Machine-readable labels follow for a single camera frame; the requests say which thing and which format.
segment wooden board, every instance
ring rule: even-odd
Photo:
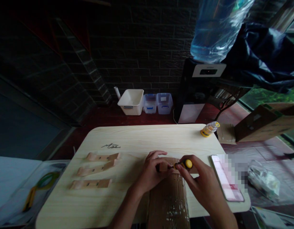
[[[179,162],[164,157],[168,163]],[[185,181],[180,174],[172,174],[150,191],[148,229],[190,229]]]
[[[69,163],[56,187],[45,202],[37,221],[37,229],[48,228],[95,228],[106,227],[119,208],[127,189],[140,173],[148,153],[164,150],[166,157],[181,158],[195,154],[210,165],[209,156],[224,154],[215,135],[201,136],[204,124],[150,125],[98,127],[89,132],[75,156]],[[101,148],[106,144],[117,144],[121,148]],[[94,167],[104,162],[86,160],[89,152],[99,155],[120,153],[116,166],[87,177],[78,177],[79,167]],[[74,180],[112,179],[109,188],[70,190]],[[207,211],[198,203],[188,185],[186,196],[190,217],[207,216]],[[251,202],[243,192],[244,203],[228,203],[233,212],[249,210]],[[147,222],[149,194],[141,200],[134,223]]]

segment water bottle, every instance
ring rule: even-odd
[[[218,127],[220,127],[219,122],[211,122],[201,130],[201,134],[203,137],[209,137],[212,133],[216,132]]]
[[[190,52],[195,60],[219,63],[232,48],[254,0],[201,0]]]

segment screwdriver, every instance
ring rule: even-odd
[[[178,163],[175,163],[174,165],[173,165],[173,168],[174,169],[177,169],[176,168],[176,165],[177,164],[180,164],[181,166],[183,166],[185,169],[187,169],[187,170],[189,170],[189,169],[191,169],[192,168],[192,162],[191,162],[191,160],[189,160],[189,159],[185,159],[185,160],[183,160],[183,161],[181,161],[181,162],[178,162]]]

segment white plastic bag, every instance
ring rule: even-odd
[[[279,200],[280,181],[258,161],[249,162],[248,180],[269,200]]]

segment phone screen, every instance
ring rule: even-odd
[[[228,169],[222,166],[220,158],[217,155],[212,155],[211,160],[226,200],[244,202],[245,200],[240,189],[237,185],[233,184],[232,179],[229,177],[231,175],[228,174]]]

